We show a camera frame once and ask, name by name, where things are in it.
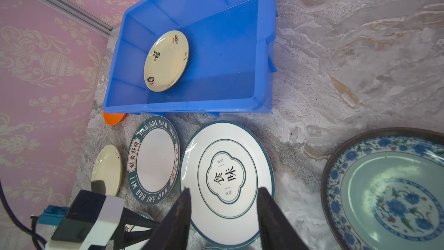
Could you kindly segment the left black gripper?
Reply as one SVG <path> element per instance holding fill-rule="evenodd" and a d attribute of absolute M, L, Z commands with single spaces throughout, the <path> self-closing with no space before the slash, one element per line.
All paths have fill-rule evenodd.
<path fill-rule="evenodd" d="M 112 235 L 114 250 L 141 250 L 160 225 L 144 212 L 123 211 Z"/>

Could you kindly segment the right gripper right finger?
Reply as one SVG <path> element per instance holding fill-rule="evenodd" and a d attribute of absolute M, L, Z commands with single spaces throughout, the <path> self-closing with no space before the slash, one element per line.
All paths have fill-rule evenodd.
<path fill-rule="evenodd" d="M 308 250 L 265 187 L 258 189 L 257 214 L 264 250 Z"/>

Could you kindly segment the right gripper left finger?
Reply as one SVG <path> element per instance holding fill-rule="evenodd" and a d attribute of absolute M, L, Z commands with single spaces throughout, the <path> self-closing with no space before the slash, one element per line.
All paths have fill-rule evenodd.
<path fill-rule="evenodd" d="M 185 250 L 191 223 L 191 194 L 185 189 L 169 213 L 154 229 L 143 250 Z"/>

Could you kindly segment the teal blue floral plate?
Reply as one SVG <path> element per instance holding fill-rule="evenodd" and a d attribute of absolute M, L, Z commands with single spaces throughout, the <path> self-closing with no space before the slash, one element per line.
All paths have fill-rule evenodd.
<path fill-rule="evenodd" d="M 443 134 L 396 127 L 351 138 L 324 168 L 321 202 L 345 250 L 441 250 Z"/>

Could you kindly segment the cream plate with small motifs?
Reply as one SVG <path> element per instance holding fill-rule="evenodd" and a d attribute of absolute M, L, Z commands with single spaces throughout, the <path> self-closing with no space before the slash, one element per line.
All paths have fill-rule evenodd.
<path fill-rule="evenodd" d="M 173 30 L 159 37 L 151 47 L 144 66 L 144 80 L 149 90 L 170 89 L 185 71 L 190 55 L 184 33 Z"/>

